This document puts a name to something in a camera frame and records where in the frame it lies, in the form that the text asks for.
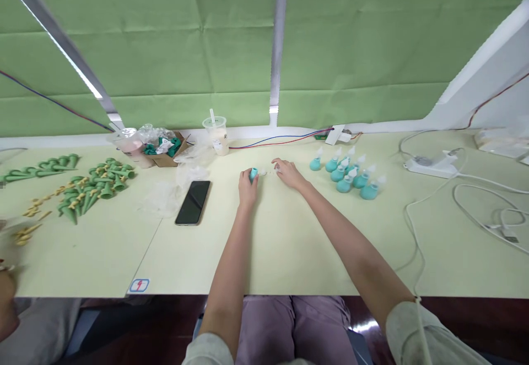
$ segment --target red wire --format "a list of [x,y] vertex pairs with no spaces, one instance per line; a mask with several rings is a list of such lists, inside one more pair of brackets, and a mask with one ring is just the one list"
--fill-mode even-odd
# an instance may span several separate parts
[[487,101],[483,102],[481,105],[479,105],[475,110],[474,110],[474,113],[472,113],[472,116],[470,116],[470,120],[468,121],[468,125],[464,128],[456,128],[454,131],[459,131],[459,130],[462,130],[462,129],[467,129],[467,128],[470,128],[470,126],[472,125],[472,121],[474,120],[474,116],[476,115],[476,113],[483,107],[485,106],[486,104],[488,104],[489,102],[491,102],[493,99],[495,99],[496,97],[499,97],[501,94],[503,94],[505,91],[509,90],[510,88],[514,87],[516,84],[518,84],[519,82],[521,82],[522,80],[524,80],[527,76],[529,76],[529,72],[527,72],[525,74],[525,76],[521,77],[520,79],[518,79],[517,81],[515,81],[514,83],[512,83],[509,87],[505,88],[504,90],[500,91],[499,93],[497,93],[496,95],[492,96],[491,98],[489,98]]

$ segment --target person's left hand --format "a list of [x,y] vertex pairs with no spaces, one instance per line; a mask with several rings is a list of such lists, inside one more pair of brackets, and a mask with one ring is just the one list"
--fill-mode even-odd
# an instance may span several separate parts
[[246,171],[242,171],[239,177],[239,202],[249,208],[253,208],[257,200],[257,183],[259,182],[259,174],[255,175],[253,183],[250,182],[251,170],[248,168]]

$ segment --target cardboard box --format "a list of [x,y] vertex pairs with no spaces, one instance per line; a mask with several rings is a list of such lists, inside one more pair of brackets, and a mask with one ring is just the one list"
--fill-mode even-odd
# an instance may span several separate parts
[[[182,134],[178,131],[173,131],[175,133],[175,136],[180,139],[182,144],[180,145],[178,151],[175,153],[174,157],[182,153],[184,150],[186,150],[189,145],[187,144],[187,138],[184,138]],[[173,160],[173,157],[167,156],[166,153],[159,154],[159,155],[145,155],[145,157],[151,159],[154,161],[154,163],[158,167],[178,167],[178,163],[175,163]]]

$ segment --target hand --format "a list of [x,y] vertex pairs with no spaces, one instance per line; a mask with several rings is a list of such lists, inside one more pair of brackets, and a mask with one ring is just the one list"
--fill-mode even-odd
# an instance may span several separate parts
[[257,183],[259,182],[259,174],[255,175],[253,183],[250,182],[251,170],[248,168],[246,171],[242,171],[239,177],[239,202],[249,208],[253,208],[257,200]]
[[308,181],[301,175],[294,163],[287,160],[273,159],[272,163],[276,163],[274,167],[277,171],[277,176],[289,187],[301,190]]

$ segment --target sticker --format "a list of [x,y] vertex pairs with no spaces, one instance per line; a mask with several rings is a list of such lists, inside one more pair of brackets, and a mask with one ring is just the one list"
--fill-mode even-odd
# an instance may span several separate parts
[[149,279],[135,279],[132,281],[129,292],[145,292],[149,286]]

